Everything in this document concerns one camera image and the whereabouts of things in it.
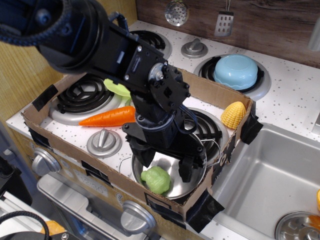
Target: sink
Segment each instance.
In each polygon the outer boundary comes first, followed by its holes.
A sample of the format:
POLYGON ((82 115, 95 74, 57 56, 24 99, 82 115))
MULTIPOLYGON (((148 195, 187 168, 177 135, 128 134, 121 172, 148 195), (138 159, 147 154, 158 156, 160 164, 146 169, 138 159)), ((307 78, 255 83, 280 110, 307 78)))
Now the sink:
POLYGON ((240 141, 212 187, 225 210, 215 220, 248 239, 274 239, 292 212, 320 215, 320 142, 263 123, 248 145, 240 141))

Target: toy corn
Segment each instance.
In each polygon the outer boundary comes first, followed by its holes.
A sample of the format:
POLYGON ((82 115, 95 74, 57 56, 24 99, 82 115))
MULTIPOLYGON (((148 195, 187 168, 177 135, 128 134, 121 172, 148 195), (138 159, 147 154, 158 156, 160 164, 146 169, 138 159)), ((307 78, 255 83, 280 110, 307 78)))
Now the toy corn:
POLYGON ((245 105, 236 101, 230 104, 221 115, 221 122, 230 129, 236 129, 242 118, 246 114, 245 105))

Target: slotted spatula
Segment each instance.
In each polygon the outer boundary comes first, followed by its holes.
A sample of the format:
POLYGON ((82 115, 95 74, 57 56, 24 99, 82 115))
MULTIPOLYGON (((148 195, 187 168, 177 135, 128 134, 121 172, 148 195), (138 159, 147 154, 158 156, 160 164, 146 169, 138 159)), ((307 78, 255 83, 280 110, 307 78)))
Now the slotted spatula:
POLYGON ((228 0, 225 0, 225 11, 219 12, 214 31, 214 36, 216 37, 227 37, 231 35, 234 13, 229 11, 230 2, 231 0, 229 0, 229 6, 227 7, 228 0))

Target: cardboard box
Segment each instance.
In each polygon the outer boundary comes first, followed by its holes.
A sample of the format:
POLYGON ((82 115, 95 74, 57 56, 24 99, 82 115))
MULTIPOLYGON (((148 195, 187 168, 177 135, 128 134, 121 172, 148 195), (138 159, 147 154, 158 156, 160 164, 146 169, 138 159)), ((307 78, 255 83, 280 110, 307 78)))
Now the cardboard box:
POLYGON ((209 201, 208 203, 206 200, 208 199, 208 193, 223 165, 230 159, 236 142, 240 139, 242 127, 250 115, 253 101, 240 92, 222 84, 198 77, 185 70, 181 71, 183 80, 190 85, 189 90, 193 97, 199 98, 200 100, 221 109, 225 109, 228 105, 236 101, 242 102, 246 107, 245 117, 234 131, 229 142, 222 149, 223 158, 220 165, 208 168, 201 183, 183 200, 183 202, 169 200, 162 195, 152 193, 139 183, 118 173, 116 170, 91 156, 89 153, 40 127, 41 122, 49 114, 50 101, 80 79, 82 75, 66 75, 62 80, 50 86, 43 94, 41 94, 41 96, 39 96, 33 104, 22 113, 22 115, 29 129, 34 134, 43 137, 43 143, 44 145, 47 145, 47 148, 59 150, 75 160, 84 161, 88 165, 98 169, 107 176, 110 184, 114 188, 119 188, 123 192, 133 196, 139 202, 151 206, 154 211, 157 211, 165 219, 170 219, 175 223, 179 221, 187 221, 189 223, 192 223, 192 221, 198 222, 199 216, 197 216, 197 214, 199 214, 199 210, 203 209, 203 207, 206 207, 208 204, 212 204, 212 201, 209 201))

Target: toy carrot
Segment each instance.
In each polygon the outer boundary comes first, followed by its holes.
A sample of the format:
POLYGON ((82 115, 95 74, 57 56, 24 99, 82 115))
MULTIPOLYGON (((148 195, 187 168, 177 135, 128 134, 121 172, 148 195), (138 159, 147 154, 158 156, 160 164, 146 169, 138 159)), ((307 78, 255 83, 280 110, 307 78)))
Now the toy carrot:
POLYGON ((80 126, 113 127, 125 123, 134 123, 136 109, 133 106, 119 107, 106 111, 79 122, 80 126))

